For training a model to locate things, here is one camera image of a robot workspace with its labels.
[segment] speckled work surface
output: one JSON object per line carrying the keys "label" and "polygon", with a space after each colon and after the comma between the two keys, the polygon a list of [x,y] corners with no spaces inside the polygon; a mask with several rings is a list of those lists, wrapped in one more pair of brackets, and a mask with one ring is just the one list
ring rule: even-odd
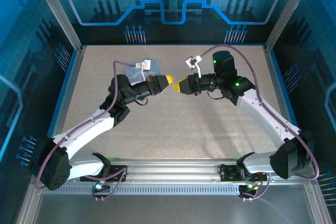
{"label": "speckled work surface", "polygon": [[[89,117],[108,95],[114,60],[135,62],[157,59],[161,74],[175,81],[192,74],[185,59],[210,46],[88,46],[71,98],[63,130]],[[237,46],[255,68],[263,97],[280,111],[261,46]],[[244,60],[234,51],[238,74],[253,82]],[[213,72],[212,53],[201,62],[202,73]],[[117,73],[125,73],[124,66]],[[211,94],[220,96],[219,91]],[[215,101],[206,93],[197,97],[177,93],[172,86],[149,97],[147,106],[129,104],[126,119],[88,145],[78,155],[99,152],[106,157],[238,158],[249,152],[275,150],[263,130],[228,100]]]}

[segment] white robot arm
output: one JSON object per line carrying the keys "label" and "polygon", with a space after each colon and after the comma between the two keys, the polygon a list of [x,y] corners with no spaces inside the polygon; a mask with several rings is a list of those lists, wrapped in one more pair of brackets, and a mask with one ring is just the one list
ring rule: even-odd
{"label": "white robot arm", "polygon": [[73,158],[73,156],[98,135],[122,122],[130,112],[127,104],[161,93],[173,80],[172,76],[149,76],[145,81],[131,85],[125,75],[118,75],[117,98],[113,107],[110,108],[110,105],[115,90],[114,85],[111,84],[110,94],[92,116],[53,138],[43,136],[38,138],[39,141],[34,146],[28,169],[38,177],[43,162],[49,156],[49,161],[42,168],[40,181],[50,190],[55,190],[65,181],[76,177],[87,175],[97,178],[106,177],[111,173],[111,163],[101,154],[93,153],[84,158]]}
{"label": "white robot arm", "polygon": [[[187,59],[191,69],[200,61],[199,56]],[[229,51],[214,53],[213,63],[215,73],[200,76],[198,67],[198,73],[178,81],[173,89],[180,93],[194,95],[199,95],[202,91],[212,92],[219,89],[223,95],[222,98],[229,99],[235,106],[245,111],[270,137],[277,151],[261,154],[249,153],[241,157],[237,161],[237,166],[240,167],[240,171],[237,172],[240,173],[240,177],[275,172],[281,178],[287,179],[307,166],[310,163],[310,156],[293,132],[299,135],[310,149],[313,144],[311,134],[302,133],[298,127],[292,125],[274,110],[265,99],[258,97],[256,87],[247,78],[237,75],[234,59]],[[272,116],[264,106],[273,113]]]}

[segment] cable connector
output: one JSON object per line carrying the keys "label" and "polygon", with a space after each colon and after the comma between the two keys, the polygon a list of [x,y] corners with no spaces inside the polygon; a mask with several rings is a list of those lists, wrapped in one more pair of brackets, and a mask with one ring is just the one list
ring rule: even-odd
{"label": "cable connector", "polygon": [[141,63],[136,63],[135,68],[141,69],[141,75],[144,81],[146,81],[144,71],[150,71],[151,70],[151,60],[144,59]]}
{"label": "cable connector", "polygon": [[248,199],[250,202],[252,202],[252,198],[251,198],[251,197],[250,197],[250,198],[245,198],[245,197],[244,197],[244,198],[243,198],[243,202],[245,202],[246,199]]}
{"label": "cable connector", "polygon": [[197,55],[196,57],[192,57],[190,56],[188,59],[185,60],[185,62],[187,63],[188,67],[190,69],[194,69],[194,68],[197,68],[197,71],[198,71],[198,77],[201,78],[202,77],[202,74],[201,74],[201,68],[198,66],[198,63],[202,61],[202,58]]}

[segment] purple cable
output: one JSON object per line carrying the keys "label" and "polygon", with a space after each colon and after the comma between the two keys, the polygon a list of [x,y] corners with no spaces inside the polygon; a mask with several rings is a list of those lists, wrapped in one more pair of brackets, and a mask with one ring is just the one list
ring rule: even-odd
{"label": "purple cable", "polygon": [[39,182],[41,180],[41,176],[42,176],[42,173],[49,161],[49,159],[51,158],[52,154],[55,152],[55,150],[62,144],[64,143],[74,132],[78,131],[79,129],[85,127],[86,125],[88,125],[89,123],[91,122],[94,122],[96,120],[99,120],[101,119],[106,113],[108,113],[110,111],[110,109],[114,106],[114,104],[116,103],[116,100],[117,100],[117,93],[118,93],[118,82],[117,82],[117,68],[116,68],[116,63],[119,63],[121,65],[124,65],[124,66],[130,66],[130,67],[135,67],[135,65],[132,65],[132,64],[127,64],[127,63],[124,63],[124,62],[120,62],[120,61],[114,61],[113,62],[113,71],[114,71],[114,97],[113,97],[113,101],[111,103],[111,105],[104,111],[102,112],[101,114],[97,115],[95,118],[93,118],[92,120],[87,120],[85,122],[83,122],[82,124],[78,125],[77,127],[73,128],[65,137],[63,137],[61,139],[61,141],[59,141],[55,146],[54,148],[52,148],[52,150],[49,152],[49,154],[46,156],[46,158],[44,159],[42,165],[41,165],[41,168],[40,170],[38,171],[38,174],[37,174],[37,177],[36,177],[36,181],[35,181],[35,188],[37,190],[41,190],[43,189],[45,186],[39,186]]}
{"label": "purple cable", "polygon": [[118,174],[120,174],[121,172],[123,172],[122,173],[122,175],[120,176],[120,179],[119,179],[119,181],[118,181],[118,183],[117,183],[117,185],[116,185],[116,187],[113,189],[113,191],[108,195],[108,196],[102,196],[101,198],[98,198],[94,193],[92,194],[92,196],[94,196],[95,198],[96,198],[96,200],[106,200],[106,199],[108,199],[108,198],[110,198],[113,194],[114,194],[114,192],[116,191],[116,189],[117,189],[117,187],[119,186],[119,184],[120,184],[120,182],[122,181],[122,178],[125,176],[125,174],[126,174],[126,168],[123,168],[123,169],[121,169],[120,171],[118,171],[118,172],[116,172],[116,173],[114,173],[114,174],[112,174],[112,175],[110,175],[110,176],[107,176],[106,178],[108,179],[108,178],[113,178],[114,176],[117,176]]}
{"label": "purple cable", "polygon": [[[256,198],[254,198],[254,195],[252,195],[252,194],[249,194],[249,193],[244,193],[245,195],[247,195],[247,196],[250,196],[251,197],[251,200],[252,199],[256,199]],[[267,200],[265,200],[265,199],[262,199],[262,198],[258,198],[259,200],[261,200],[261,201],[263,201],[263,202],[265,202],[266,204],[268,204],[269,206],[271,206],[271,207],[273,207],[276,211],[278,211],[280,214],[281,214],[281,216],[283,216],[289,223],[291,223],[291,224],[294,224],[293,222],[291,222],[287,217],[286,217],[286,215],[283,213],[283,212],[281,212],[280,211],[280,209],[279,208],[277,208],[275,205],[273,205],[271,202],[269,202],[269,201],[267,201]]]}
{"label": "purple cable", "polygon": [[122,172],[126,172],[126,168],[123,168],[123,169],[117,171],[116,173],[113,173],[113,174],[111,174],[111,175],[109,175],[109,176],[107,176],[105,178],[96,178],[96,177],[92,177],[92,176],[89,176],[89,175],[85,176],[85,178],[89,178],[89,179],[96,180],[96,181],[108,180],[110,178],[116,177],[118,174],[121,174]]}
{"label": "purple cable", "polygon": [[267,185],[266,185],[266,187],[265,187],[265,190],[262,191],[262,193],[259,194],[258,196],[253,196],[252,194],[248,194],[248,193],[243,193],[243,194],[246,194],[246,195],[248,195],[248,196],[251,196],[251,195],[252,195],[251,200],[259,199],[259,198],[260,198],[262,195],[264,195],[265,192],[267,191],[267,189],[268,189],[268,187],[269,187],[269,183],[270,183],[270,181],[271,181],[271,173],[268,173],[268,181],[267,181]]}
{"label": "purple cable", "polygon": [[280,118],[278,118],[265,104],[264,102],[262,101],[261,99],[261,95],[260,95],[260,91],[259,91],[259,85],[258,85],[258,80],[257,80],[257,75],[251,65],[251,63],[248,61],[248,59],[246,58],[246,56],[241,52],[239,51],[237,48],[233,47],[233,46],[230,46],[230,45],[226,45],[226,44],[219,44],[219,45],[216,45],[216,46],[213,46],[211,48],[209,48],[208,50],[206,50],[202,55],[201,57],[205,56],[208,52],[210,52],[211,50],[217,48],[217,47],[228,47],[228,48],[231,48],[232,50],[236,51],[237,53],[240,54],[240,56],[242,56],[242,58],[246,61],[246,63],[248,64],[251,72],[252,72],[252,75],[253,75],[253,79],[254,79],[254,82],[255,82],[255,86],[256,86],[256,93],[257,93],[257,98],[258,98],[258,101],[260,102],[261,106],[278,122],[280,123],[287,131],[289,131],[291,134],[293,134],[293,136],[295,136],[295,138],[300,142],[300,144],[302,144],[302,146],[305,148],[305,150],[307,151],[307,153],[309,154],[311,160],[312,160],[312,163],[313,163],[313,168],[314,168],[314,171],[315,171],[315,175],[313,177],[308,177],[308,176],[304,176],[304,175],[300,175],[300,174],[295,174],[296,176],[300,177],[300,178],[304,178],[304,179],[309,179],[309,180],[313,180],[313,179],[317,179],[320,175],[320,168],[319,168],[319,165],[313,155],[313,152],[309,149],[309,147],[307,146],[307,144],[302,140],[302,138],[295,133],[295,131],[293,131],[291,128],[289,128]]}

